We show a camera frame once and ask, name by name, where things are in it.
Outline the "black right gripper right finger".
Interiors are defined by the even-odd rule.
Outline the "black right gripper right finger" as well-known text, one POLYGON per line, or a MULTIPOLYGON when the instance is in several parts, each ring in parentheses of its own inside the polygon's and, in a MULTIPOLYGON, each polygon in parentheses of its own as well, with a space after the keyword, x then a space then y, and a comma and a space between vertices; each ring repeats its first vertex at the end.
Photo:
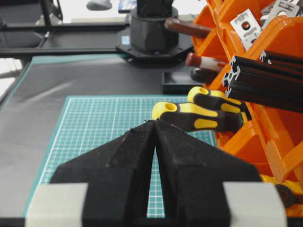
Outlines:
POLYGON ((223 182, 259 182, 257 169, 162 120, 155 129, 166 216, 180 227, 228 227, 223 182))

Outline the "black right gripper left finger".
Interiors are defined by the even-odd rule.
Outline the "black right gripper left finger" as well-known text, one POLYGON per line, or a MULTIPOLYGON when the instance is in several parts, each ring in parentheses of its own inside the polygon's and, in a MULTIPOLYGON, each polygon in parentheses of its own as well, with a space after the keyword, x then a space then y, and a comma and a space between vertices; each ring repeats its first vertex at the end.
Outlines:
POLYGON ((50 183, 88 183, 85 227, 131 227, 147 212, 155 124, 124 135, 59 165, 50 183))

